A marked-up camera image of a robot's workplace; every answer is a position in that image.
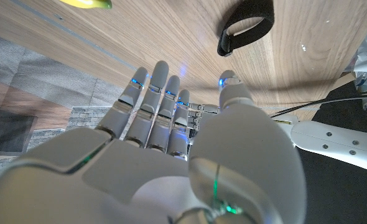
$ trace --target screw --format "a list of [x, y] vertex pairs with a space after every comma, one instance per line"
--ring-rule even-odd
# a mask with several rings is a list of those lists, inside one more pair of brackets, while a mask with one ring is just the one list
[[53, 16], [55, 16], [57, 19], [59, 19], [61, 21], [63, 20], [63, 18], [61, 16], [59, 16], [58, 14], [56, 14], [56, 13], [54, 13]]

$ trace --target yellow object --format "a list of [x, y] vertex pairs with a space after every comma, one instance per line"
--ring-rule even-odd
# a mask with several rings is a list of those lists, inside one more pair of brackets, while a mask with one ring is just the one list
[[71, 6], [80, 7], [83, 9], [91, 9], [100, 7], [103, 9], [111, 9], [111, 0], [60, 0]]

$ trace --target gray carpet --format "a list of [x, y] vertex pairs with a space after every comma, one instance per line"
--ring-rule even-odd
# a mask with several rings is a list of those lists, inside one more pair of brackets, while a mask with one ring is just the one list
[[109, 106], [123, 92], [121, 86], [114, 86], [2, 38], [0, 82], [68, 108]]

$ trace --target brick wall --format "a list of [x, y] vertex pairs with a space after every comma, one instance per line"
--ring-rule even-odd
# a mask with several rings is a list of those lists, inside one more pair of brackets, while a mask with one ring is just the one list
[[32, 148], [42, 144], [43, 142], [52, 139], [58, 134], [64, 133], [65, 130], [62, 128], [59, 129], [43, 129], [43, 130], [35, 130], [33, 131], [32, 137], [30, 138], [29, 144], [27, 145], [27, 151]]
[[[72, 109], [72, 114], [70, 115], [69, 122], [66, 127], [66, 131], [79, 128], [95, 128], [100, 122], [103, 116], [109, 111], [110, 106], [75, 106]], [[133, 112], [129, 117], [128, 125], [125, 127], [120, 139], [123, 139], [128, 132], [128, 128], [131, 125], [136, 112]]]

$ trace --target green led light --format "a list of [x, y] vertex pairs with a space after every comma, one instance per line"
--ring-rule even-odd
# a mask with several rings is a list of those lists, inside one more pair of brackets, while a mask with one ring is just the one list
[[214, 180], [214, 199], [218, 199], [218, 197], [216, 196], [216, 190], [218, 188], [218, 179]]
[[85, 157], [85, 159], [83, 160], [83, 162], [87, 163], [90, 159], [91, 159], [91, 156], [87, 156], [87, 157]]
[[226, 211], [228, 211], [228, 212], [230, 212], [230, 213], [233, 213], [233, 214], [237, 214], [236, 209], [234, 209], [234, 208], [232, 208], [232, 207], [230, 207], [230, 206], [227, 206], [227, 207], [226, 207]]

